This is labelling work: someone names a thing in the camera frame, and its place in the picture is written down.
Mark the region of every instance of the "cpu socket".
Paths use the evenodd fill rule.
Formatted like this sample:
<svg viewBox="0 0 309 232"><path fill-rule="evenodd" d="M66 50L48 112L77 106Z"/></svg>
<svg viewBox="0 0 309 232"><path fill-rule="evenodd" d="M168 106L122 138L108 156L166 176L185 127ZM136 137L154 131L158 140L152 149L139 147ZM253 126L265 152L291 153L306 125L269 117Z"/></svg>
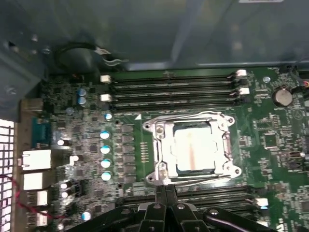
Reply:
<svg viewBox="0 0 309 232"><path fill-rule="evenodd" d="M153 185L184 186L241 175L233 164L229 129L235 120L221 112L159 116L143 124L153 134Z"/></svg>

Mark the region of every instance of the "ventilation grille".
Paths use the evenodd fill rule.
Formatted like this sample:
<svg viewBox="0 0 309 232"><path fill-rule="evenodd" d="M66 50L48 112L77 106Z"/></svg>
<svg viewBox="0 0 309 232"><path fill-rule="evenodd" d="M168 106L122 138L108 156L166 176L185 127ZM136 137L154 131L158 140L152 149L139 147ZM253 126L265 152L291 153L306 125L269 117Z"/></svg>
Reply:
<svg viewBox="0 0 309 232"><path fill-rule="evenodd" d="M0 119L0 174L13 175L14 123ZM0 178L1 232L11 230L12 183Z"/></svg>

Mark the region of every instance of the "white connector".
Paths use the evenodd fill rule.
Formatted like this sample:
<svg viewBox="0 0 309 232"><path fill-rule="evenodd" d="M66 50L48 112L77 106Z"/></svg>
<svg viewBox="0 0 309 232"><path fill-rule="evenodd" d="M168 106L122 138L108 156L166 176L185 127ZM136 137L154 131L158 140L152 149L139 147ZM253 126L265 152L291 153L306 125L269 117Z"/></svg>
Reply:
<svg viewBox="0 0 309 232"><path fill-rule="evenodd" d="M101 94L101 102L111 102L112 101L112 97L110 94Z"/></svg>
<svg viewBox="0 0 309 232"><path fill-rule="evenodd" d="M51 155L51 150L24 151L22 155L23 171L52 168Z"/></svg>
<svg viewBox="0 0 309 232"><path fill-rule="evenodd" d="M250 94L249 88L240 88L238 91L240 95Z"/></svg>
<svg viewBox="0 0 309 232"><path fill-rule="evenodd" d="M236 76L239 77L239 76L247 76L247 70L245 69L239 69L236 71Z"/></svg>
<svg viewBox="0 0 309 232"><path fill-rule="evenodd" d="M109 84L110 82L112 82L111 76L109 75L100 76L100 82Z"/></svg>

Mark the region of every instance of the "red wire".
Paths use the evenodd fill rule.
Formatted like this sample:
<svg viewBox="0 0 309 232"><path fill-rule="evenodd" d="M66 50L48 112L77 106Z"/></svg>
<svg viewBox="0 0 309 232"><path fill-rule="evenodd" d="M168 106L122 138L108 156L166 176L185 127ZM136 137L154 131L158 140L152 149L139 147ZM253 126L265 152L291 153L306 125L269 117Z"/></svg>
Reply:
<svg viewBox="0 0 309 232"><path fill-rule="evenodd" d="M19 200L21 190L19 188L19 184L17 183L17 181L14 178L12 178L12 177L10 177L10 176L8 176L6 174L0 174L0 178L8 178L8 179L10 179L12 184L16 187L15 198L16 198L16 203L17 203L17 205L19 207L25 208L25 209L27 209L28 211L30 211L32 213L42 214L43 216L47 216L48 218L51 218L51 219L65 218L65 216L53 216L53 215L48 214L48 213L40 212L37 209L35 209L34 207L28 206L26 204L22 204L20 202L20 200Z"/></svg>

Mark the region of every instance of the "cable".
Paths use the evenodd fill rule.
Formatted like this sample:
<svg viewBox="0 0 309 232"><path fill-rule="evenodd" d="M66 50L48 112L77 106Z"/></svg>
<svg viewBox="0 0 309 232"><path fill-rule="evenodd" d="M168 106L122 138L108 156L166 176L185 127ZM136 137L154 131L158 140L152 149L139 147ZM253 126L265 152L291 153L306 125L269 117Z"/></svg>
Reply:
<svg viewBox="0 0 309 232"><path fill-rule="evenodd" d="M31 206L28 206L26 204L21 203L20 200L19 200L21 190L19 188L18 182L14 178L12 178L12 177L10 177L10 176L8 176L6 174L0 174L0 178L8 178L8 179L10 179L10 181L12 182L12 185L16 187L15 198L16 198L16 203L17 203L17 205L19 207L27 209L29 212L32 212L32 213L37 213L37 214L41 214L43 216L47 216L48 218L51 218L51 219L65 218L65 216L53 216L53 215L48 214L48 213L40 212L37 209L35 209L34 207L31 207Z"/></svg>
<svg viewBox="0 0 309 232"><path fill-rule="evenodd" d="M60 57L62 56L63 53L68 52L68 51L73 50L73 49L77 49L77 48L89 49L89 50L92 50L95 53L101 55L104 63L107 66L110 66L110 67L117 66L117 65L121 64L122 62L127 61L127 60L115 59L111 56L111 53L109 51L102 49L102 48L99 48L99 47L97 47L93 44L72 42L72 43L69 43L67 45L60 47L59 49L57 49L55 51L55 55L54 55L55 65L57 67L59 67L60 69L70 73L68 67L65 64L63 64L62 62L60 62ZM105 56L109 56L111 58L111 60L106 59Z"/></svg>

